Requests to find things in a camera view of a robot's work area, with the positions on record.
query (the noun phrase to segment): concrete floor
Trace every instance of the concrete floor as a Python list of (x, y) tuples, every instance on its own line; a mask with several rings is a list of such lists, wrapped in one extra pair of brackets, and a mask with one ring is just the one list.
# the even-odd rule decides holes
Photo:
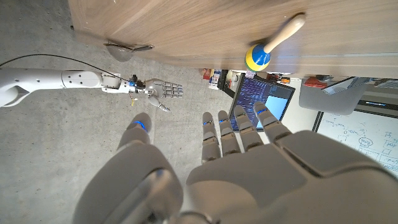
[[(112, 72), (182, 84), (184, 98), (163, 100), (172, 113), (144, 95), (132, 107), (127, 94), (97, 89), (37, 91), (0, 108), (0, 223), (70, 223), (94, 174), (111, 158), (134, 115), (146, 112), (150, 137), (185, 182), (200, 165), (201, 115), (229, 110), (232, 99), (207, 88), (197, 69), (134, 57), (119, 63), (104, 49), (76, 41), (67, 0), (0, 0), (0, 62), (26, 54), (59, 54)], [(51, 57), (31, 57), (6, 67), (92, 70)]]

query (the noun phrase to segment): wire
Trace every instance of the wire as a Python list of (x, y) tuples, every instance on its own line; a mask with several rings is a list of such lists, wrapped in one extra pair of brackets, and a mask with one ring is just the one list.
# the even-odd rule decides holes
[(64, 58), (64, 59), (73, 60), (73, 61), (76, 61), (76, 62), (83, 63), (83, 64), (85, 64), (85, 65), (91, 66), (91, 67), (93, 67), (93, 68), (95, 68), (95, 69), (98, 69), (98, 70), (100, 70), (100, 71), (102, 71), (102, 72), (106, 72), (106, 73), (108, 73), (108, 74), (110, 74), (110, 75), (112, 75), (112, 76), (114, 76), (114, 77), (116, 77), (116, 78), (120, 78), (121, 80), (124, 80), (124, 81), (129, 82), (129, 80), (125, 80), (124, 78), (118, 77), (117, 75), (113, 75), (113, 74), (110, 73), (110, 72), (107, 72), (107, 71), (105, 71), (105, 70), (103, 70), (103, 69), (100, 69), (100, 68), (98, 68), (98, 67), (96, 67), (96, 66), (94, 66), (94, 65), (90, 65), (89, 63), (82, 62), (81, 60), (77, 60), (77, 59), (70, 58), (70, 57), (64, 57), (64, 56), (60, 56), (60, 55), (52, 55), (52, 54), (30, 54), (30, 55), (24, 55), (24, 56), (20, 56), (20, 57), (13, 58), (13, 59), (11, 59), (11, 60), (8, 60), (7, 62), (4, 62), (4, 63), (0, 64), (0, 67), (2, 67), (3, 65), (5, 65), (5, 64), (7, 64), (7, 63), (13, 62), (13, 61), (15, 61), (15, 60), (18, 60), (18, 59), (21, 59), (21, 58), (24, 58), (24, 57), (31, 57), (31, 56), (51, 56), (51, 57), (59, 57), (59, 58)]

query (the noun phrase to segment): writing on whiteboard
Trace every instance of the writing on whiteboard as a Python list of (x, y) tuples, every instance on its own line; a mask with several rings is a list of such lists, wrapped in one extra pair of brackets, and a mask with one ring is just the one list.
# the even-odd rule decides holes
[(374, 159), (398, 176), (398, 119), (359, 111), (348, 116), (324, 113), (318, 132)]

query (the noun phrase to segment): robotic arm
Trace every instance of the robotic arm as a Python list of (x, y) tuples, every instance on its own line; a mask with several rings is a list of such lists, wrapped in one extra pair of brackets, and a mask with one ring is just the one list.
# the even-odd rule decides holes
[(253, 109), (271, 143), (241, 106), (234, 115), (243, 150), (225, 111), (218, 122), (203, 114), (202, 165), (184, 188), (150, 145), (149, 116), (137, 115), (83, 192), (73, 222), (398, 223), (398, 181), (382, 166), (320, 134), (292, 134), (263, 103)]
[(36, 90), (101, 88), (107, 93), (144, 93), (149, 102), (170, 112), (159, 98), (182, 98), (182, 86), (159, 79), (138, 80), (137, 76), (91, 71), (60, 71), (33, 68), (0, 69), (0, 107), (14, 106)]

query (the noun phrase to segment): monitor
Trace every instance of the monitor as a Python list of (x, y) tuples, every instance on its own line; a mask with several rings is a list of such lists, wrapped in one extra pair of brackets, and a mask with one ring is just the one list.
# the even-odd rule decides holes
[(254, 76), (254, 78), (246, 78), (244, 74), (241, 75), (238, 89), (236, 90), (232, 107), (229, 111), (229, 120), (234, 131), (239, 131), (236, 124), (233, 109), (237, 105), (241, 105), (253, 126), (258, 131), (262, 131), (261, 123), (258, 121), (253, 111), (253, 104), (257, 101), (263, 102), (269, 111), (279, 120), (285, 115), (287, 106), (293, 97), (295, 88), (283, 85), (280, 83), (272, 82)]

